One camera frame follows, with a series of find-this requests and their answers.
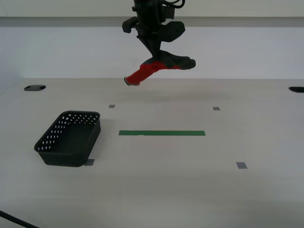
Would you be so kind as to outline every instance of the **perforated basket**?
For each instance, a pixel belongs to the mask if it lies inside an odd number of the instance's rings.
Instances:
[[[84,165],[100,134],[100,114],[62,113],[36,143],[34,149],[47,165]]]

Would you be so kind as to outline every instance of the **green strip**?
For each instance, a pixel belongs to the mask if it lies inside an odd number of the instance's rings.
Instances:
[[[204,131],[119,131],[119,135],[205,136]]]

